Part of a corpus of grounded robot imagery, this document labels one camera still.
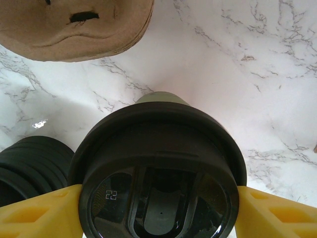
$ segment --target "black rubber disc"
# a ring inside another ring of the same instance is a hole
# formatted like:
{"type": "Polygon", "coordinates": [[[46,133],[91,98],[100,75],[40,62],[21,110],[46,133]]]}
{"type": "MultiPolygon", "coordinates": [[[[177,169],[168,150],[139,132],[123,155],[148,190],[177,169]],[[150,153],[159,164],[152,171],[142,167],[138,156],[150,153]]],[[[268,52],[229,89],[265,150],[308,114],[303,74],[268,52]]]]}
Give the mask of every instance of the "black rubber disc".
{"type": "Polygon", "coordinates": [[[59,156],[48,156],[43,153],[43,151],[34,149],[34,148],[28,148],[28,147],[9,147],[5,150],[3,150],[1,154],[10,154],[14,155],[15,153],[23,154],[24,157],[27,158],[33,158],[34,156],[41,157],[43,161],[50,161],[54,165],[56,165],[59,170],[62,172],[64,177],[67,177],[68,170],[69,170],[69,164],[61,157],[59,156]]]}
{"type": "Polygon", "coordinates": [[[47,146],[57,152],[66,152],[70,158],[74,156],[74,152],[64,143],[47,136],[30,136],[19,140],[17,143],[31,142],[39,145],[47,146]]]}
{"type": "Polygon", "coordinates": [[[39,196],[40,194],[35,190],[35,188],[20,175],[0,168],[0,181],[11,186],[15,191],[17,191],[24,199],[39,196]]]}
{"type": "Polygon", "coordinates": [[[11,160],[10,158],[5,157],[5,155],[0,155],[0,167],[8,169],[24,177],[34,186],[39,194],[52,192],[52,188],[45,180],[45,178],[43,178],[42,175],[38,173],[35,169],[24,163],[11,160]]]}
{"type": "MultiPolygon", "coordinates": [[[[66,187],[65,184],[61,181],[61,179],[49,168],[47,165],[45,165],[44,161],[38,161],[35,158],[28,158],[27,160],[25,157],[21,154],[15,154],[12,156],[9,156],[10,159],[20,161],[21,163],[24,163],[32,168],[34,168],[37,172],[39,172],[49,183],[52,190],[58,190],[61,188],[66,187]]],[[[64,175],[60,172],[60,175],[62,178],[64,178],[64,182],[66,182],[66,179],[64,175]]]]}
{"type": "Polygon", "coordinates": [[[38,150],[39,152],[42,152],[45,156],[55,156],[58,158],[62,158],[63,160],[65,160],[68,164],[70,164],[70,161],[72,159],[72,156],[70,156],[67,152],[65,151],[56,151],[55,149],[53,149],[51,146],[47,146],[47,145],[41,145],[39,143],[35,143],[35,142],[17,142],[15,144],[13,144],[12,146],[10,146],[9,148],[32,148],[35,150],[38,150]]]}

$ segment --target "hole in fabric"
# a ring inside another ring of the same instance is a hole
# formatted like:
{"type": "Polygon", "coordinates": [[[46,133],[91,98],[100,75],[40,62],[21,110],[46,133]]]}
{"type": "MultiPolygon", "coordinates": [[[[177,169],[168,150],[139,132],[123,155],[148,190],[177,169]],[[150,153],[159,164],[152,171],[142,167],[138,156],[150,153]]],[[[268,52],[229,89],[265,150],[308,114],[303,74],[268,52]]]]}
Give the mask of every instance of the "hole in fabric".
{"type": "Polygon", "coordinates": [[[73,23],[79,21],[87,21],[94,18],[99,19],[99,15],[93,11],[84,11],[73,14],[69,20],[71,23],[73,23]]]}

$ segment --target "brown hat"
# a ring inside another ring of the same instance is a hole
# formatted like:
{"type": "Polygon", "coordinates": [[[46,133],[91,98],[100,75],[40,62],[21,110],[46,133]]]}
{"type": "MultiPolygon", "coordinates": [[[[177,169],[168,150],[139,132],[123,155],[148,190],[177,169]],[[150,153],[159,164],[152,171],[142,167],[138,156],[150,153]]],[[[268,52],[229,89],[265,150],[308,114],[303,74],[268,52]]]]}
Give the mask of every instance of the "brown hat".
{"type": "Polygon", "coordinates": [[[0,0],[0,44],[33,60],[119,54],[149,24],[154,0],[0,0]]]}

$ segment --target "white marble surface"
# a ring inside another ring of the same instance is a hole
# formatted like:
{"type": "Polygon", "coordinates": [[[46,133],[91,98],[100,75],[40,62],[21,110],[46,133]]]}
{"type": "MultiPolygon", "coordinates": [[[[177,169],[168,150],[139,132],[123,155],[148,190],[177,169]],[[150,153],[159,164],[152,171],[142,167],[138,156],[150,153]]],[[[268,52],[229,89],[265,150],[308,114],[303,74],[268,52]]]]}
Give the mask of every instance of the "white marble surface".
{"type": "Polygon", "coordinates": [[[115,57],[36,62],[0,47],[0,147],[29,135],[76,150],[100,119],[164,90],[221,122],[248,186],[317,207],[315,0],[156,0],[115,57]]]}

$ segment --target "digital temperature display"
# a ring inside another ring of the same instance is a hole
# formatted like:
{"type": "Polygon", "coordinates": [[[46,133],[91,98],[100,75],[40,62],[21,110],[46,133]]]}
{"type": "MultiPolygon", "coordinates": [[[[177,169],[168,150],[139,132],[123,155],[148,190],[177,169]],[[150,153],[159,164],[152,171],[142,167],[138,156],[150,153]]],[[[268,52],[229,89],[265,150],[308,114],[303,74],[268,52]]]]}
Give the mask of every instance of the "digital temperature display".
{"type": "Polygon", "coordinates": [[[102,222],[121,223],[128,204],[132,176],[117,173],[105,179],[97,188],[92,204],[95,225],[102,222]]]}

